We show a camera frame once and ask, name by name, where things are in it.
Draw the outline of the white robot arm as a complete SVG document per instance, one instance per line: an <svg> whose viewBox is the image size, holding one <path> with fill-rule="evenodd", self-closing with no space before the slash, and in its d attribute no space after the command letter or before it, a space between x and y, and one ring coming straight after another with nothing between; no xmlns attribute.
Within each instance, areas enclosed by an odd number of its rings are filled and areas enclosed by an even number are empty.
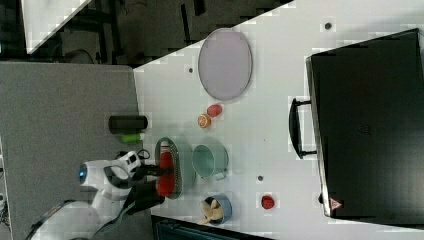
<svg viewBox="0 0 424 240"><path fill-rule="evenodd" d="M65 200L35 224L25 240L92 240L118 224L125 215L164 202L160 177L174 174L170 162L146 164L135 151L120 152L113 160L93 160L79 169L80 186L94 192L91 201Z"/></svg>

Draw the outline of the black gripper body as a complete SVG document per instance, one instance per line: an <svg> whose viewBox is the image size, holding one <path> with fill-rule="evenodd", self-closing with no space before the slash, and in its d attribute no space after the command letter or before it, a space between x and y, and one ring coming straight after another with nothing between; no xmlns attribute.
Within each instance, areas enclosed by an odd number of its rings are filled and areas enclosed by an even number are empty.
<svg viewBox="0 0 424 240"><path fill-rule="evenodd" d="M134 175L135 185L128 196L128 213L135 214L160 205L166 197L157 192L161 170L157 165L143 165Z"/></svg>

